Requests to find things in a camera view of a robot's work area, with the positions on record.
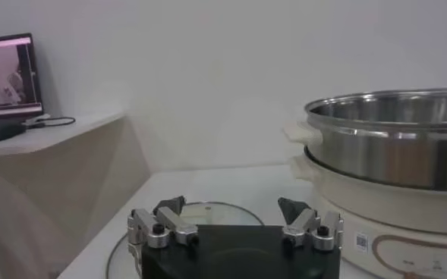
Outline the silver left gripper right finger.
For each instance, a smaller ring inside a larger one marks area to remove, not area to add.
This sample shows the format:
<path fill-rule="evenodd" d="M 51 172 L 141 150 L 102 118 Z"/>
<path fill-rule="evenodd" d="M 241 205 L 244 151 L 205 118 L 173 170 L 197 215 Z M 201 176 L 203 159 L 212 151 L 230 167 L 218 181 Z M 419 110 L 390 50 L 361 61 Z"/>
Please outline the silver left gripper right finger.
<path fill-rule="evenodd" d="M 344 220 L 338 212 L 327 212 L 322 218 L 307 203 L 283 197 L 278 199 L 278 205 L 286 222 L 282 228 L 286 250 L 303 247 L 306 240 L 310 240 L 311 247 L 320 252 L 342 249 Z"/>

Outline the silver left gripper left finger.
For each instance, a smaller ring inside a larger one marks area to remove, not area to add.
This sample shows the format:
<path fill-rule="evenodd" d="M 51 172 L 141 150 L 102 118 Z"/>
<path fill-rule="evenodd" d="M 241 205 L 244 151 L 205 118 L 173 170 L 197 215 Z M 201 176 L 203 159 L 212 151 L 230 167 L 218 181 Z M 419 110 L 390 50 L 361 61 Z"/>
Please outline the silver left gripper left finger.
<path fill-rule="evenodd" d="M 186 200 L 179 196 L 161 201 L 152 212 L 133 209 L 127 218 L 127 241 L 132 246 L 147 245 L 164 249 L 171 239 L 187 247 L 199 245 L 198 226 L 189 224 L 180 216 Z"/>

